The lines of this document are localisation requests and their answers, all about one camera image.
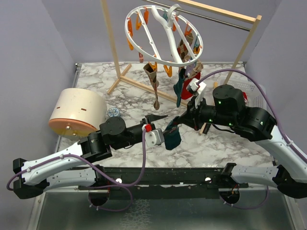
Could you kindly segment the purple clothespin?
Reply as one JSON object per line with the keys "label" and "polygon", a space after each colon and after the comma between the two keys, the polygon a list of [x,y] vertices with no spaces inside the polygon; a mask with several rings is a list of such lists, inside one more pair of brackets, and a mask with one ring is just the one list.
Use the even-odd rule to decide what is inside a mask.
{"label": "purple clothespin", "polygon": [[194,67],[195,67],[195,64],[194,64],[194,63],[191,63],[190,65],[188,65],[188,66],[186,67],[186,70],[185,70],[185,76],[186,76],[186,77],[189,77],[189,76],[190,76],[190,73],[193,71]]}

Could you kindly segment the wooden hanger rack frame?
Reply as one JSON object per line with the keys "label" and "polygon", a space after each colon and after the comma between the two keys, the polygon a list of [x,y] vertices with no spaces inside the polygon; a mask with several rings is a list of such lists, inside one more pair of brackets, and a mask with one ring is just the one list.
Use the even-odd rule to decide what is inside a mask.
{"label": "wooden hanger rack frame", "polygon": [[[189,20],[180,15],[182,4],[252,25],[252,27],[248,29],[249,34],[232,65],[233,68],[236,67],[262,19],[261,15],[250,17],[194,0],[177,0],[172,6],[165,6],[161,3],[149,1],[148,5],[138,6],[128,13],[124,21],[124,31],[130,50],[138,51],[139,59],[147,61],[146,66],[149,70],[146,73],[150,85],[127,78],[125,75],[130,70],[131,64],[128,64],[124,71],[120,71],[107,1],[103,0],[101,1],[101,7],[117,74],[117,80],[107,91],[108,95],[114,91],[121,81],[123,81],[132,86],[153,93],[155,95],[155,102],[153,104],[155,110],[160,108],[158,101],[159,97],[175,102],[177,106],[187,105],[184,97],[182,97],[182,92],[186,89],[184,83],[186,81],[195,80],[196,75],[201,73],[203,64],[200,61],[200,57],[204,50],[204,43],[201,34],[196,27]],[[150,15],[152,15],[158,24],[162,26],[163,31],[167,36],[167,42],[172,57],[171,61],[163,60],[159,54],[147,25]],[[164,70],[169,77],[173,75],[172,68],[174,67],[185,71],[182,79],[176,83],[176,86],[178,86],[179,89],[175,91],[175,97],[158,90],[159,81],[156,75],[159,65],[163,65]]]}

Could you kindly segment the red white striped sock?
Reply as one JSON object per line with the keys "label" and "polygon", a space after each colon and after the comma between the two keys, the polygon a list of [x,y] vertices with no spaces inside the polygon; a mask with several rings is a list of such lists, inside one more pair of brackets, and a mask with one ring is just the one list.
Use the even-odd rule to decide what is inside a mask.
{"label": "red white striped sock", "polygon": [[243,97],[244,97],[245,104],[248,104],[248,97],[247,97],[247,94],[245,92],[243,92]]}

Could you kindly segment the white round clip hanger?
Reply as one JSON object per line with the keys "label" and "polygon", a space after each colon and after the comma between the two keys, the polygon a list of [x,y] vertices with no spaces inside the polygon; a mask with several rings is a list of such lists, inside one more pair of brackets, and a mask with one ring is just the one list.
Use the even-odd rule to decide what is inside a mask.
{"label": "white round clip hanger", "polygon": [[[184,67],[195,63],[203,53],[203,39],[181,10],[179,4],[164,6],[159,3],[132,9],[124,21],[130,50],[142,53],[145,61],[161,65]],[[190,33],[194,37],[191,45],[185,38]],[[185,62],[182,62],[177,51],[181,39],[188,50]]]}

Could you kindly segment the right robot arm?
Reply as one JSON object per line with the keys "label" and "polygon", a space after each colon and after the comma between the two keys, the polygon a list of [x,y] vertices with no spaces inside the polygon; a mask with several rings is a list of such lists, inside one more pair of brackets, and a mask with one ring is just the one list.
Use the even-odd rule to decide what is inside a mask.
{"label": "right robot arm", "polygon": [[231,85],[214,89],[215,105],[205,100],[189,101],[186,112],[175,119],[176,124],[199,130],[204,123],[231,128],[235,134],[264,148],[278,162],[272,167],[251,167],[228,163],[220,176],[221,184],[252,183],[277,188],[292,198],[307,196],[307,163],[297,156],[278,129],[276,119],[266,110],[245,105],[243,92]]}

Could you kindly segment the dark teal sock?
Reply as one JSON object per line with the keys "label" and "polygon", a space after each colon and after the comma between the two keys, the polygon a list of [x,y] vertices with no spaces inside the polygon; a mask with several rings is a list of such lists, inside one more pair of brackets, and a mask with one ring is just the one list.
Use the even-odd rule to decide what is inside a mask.
{"label": "dark teal sock", "polygon": [[182,90],[183,90],[183,85],[184,85],[184,80],[185,80],[185,72],[186,69],[182,68],[179,73],[178,73],[178,81],[177,83],[173,86],[174,92],[177,96],[177,102],[176,102],[176,106],[177,108],[180,107],[181,105],[181,94],[182,94]]}
{"label": "dark teal sock", "polygon": [[163,135],[166,150],[173,150],[179,146],[181,143],[181,136],[177,121],[172,120],[165,128]]}

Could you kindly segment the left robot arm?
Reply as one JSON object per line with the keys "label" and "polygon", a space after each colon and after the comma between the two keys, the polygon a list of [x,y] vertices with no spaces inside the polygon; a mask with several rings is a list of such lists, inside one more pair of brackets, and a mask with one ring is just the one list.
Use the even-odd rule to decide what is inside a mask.
{"label": "left robot arm", "polygon": [[95,172],[91,165],[112,156],[112,150],[142,143],[143,146],[161,145],[163,132],[154,121],[163,119],[160,115],[147,115],[140,124],[127,127],[121,117],[110,117],[90,133],[66,149],[49,156],[26,161],[13,161],[15,175],[6,188],[20,199],[29,199],[51,189],[68,186],[93,186],[101,189],[106,177]]}

